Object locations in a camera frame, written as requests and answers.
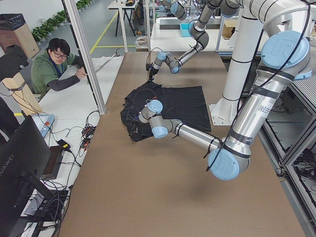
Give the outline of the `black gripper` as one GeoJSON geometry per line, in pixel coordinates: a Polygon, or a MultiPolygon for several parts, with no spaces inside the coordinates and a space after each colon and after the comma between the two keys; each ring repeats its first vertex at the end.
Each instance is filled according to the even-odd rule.
{"type": "Polygon", "coordinates": [[[147,64],[147,71],[149,71],[149,77],[154,77],[159,71],[159,66],[155,63],[147,64]]]}
{"type": "Polygon", "coordinates": [[[127,130],[129,135],[142,133],[140,120],[134,112],[127,112],[127,130]]]}

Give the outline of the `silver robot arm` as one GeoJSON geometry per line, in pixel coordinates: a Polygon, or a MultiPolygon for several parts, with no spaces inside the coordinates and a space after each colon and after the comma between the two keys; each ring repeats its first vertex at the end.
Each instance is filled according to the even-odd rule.
{"type": "Polygon", "coordinates": [[[164,119],[163,105],[157,99],[145,100],[139,108],[131,107],[127,120],[135,127],[149,125],[155,138],[174,133],[206,148],[207,171],[218,179],[232,180],[248,168],[254,138],[283,88],[312,75],[309,40],[316,6],[306,0],[209,0],[189,27],[195,46],[179,58],[159,52],[146,66],[150,79],[163,63],[172,73],[179,72],[206,48],[206,24],[216,9],[225,17],[239,19],[222,97],[211,110],[214,124],[229,126],[227,136],[219,139],[179,119],[164,119]]]}
{"type": "Polygon", "coordinates": [[[232,17],[237,14],[240,7],[241,3],[236,0],[208,0],[198,19],[190,22],[188,25],[189,35],[196,41],[196,44],[179,58],[173,57],[170,52],[160,50],[154,62],[146,63],[146,70],[149,72],[149,81],[154,79],[154,76],[159,72],[163,63],[169,67],[171,73],[176,74],[180,71],[181,66],[206,48],[209,42],[209,35],[205,31],[206,24],[209,22],[215,9],[221,9],[221,13],[225,17],[232,17]]]}

